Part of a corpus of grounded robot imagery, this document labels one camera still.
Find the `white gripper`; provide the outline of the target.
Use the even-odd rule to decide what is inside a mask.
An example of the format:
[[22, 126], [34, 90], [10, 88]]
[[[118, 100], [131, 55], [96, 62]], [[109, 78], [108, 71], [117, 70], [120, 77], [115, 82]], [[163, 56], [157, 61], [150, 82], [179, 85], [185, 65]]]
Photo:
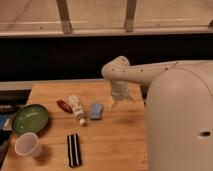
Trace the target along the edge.
[[111, 83], [111, 109], [113, 109], [117, 105], [116, 100], [123, 100], [127, 98], [130, 101], [136, 102], [136, 100], [129, 95], [127, 83], [124, 81], [113, 81]]

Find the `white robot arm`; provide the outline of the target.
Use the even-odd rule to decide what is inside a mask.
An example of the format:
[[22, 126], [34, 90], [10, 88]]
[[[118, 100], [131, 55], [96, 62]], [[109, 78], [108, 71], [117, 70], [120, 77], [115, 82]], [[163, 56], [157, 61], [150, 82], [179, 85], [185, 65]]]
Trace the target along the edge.
[[119, 56], [102, 67], [114, 103], [146, 93], [149, 171], [213, 171], [213, 60], [132, 65]]

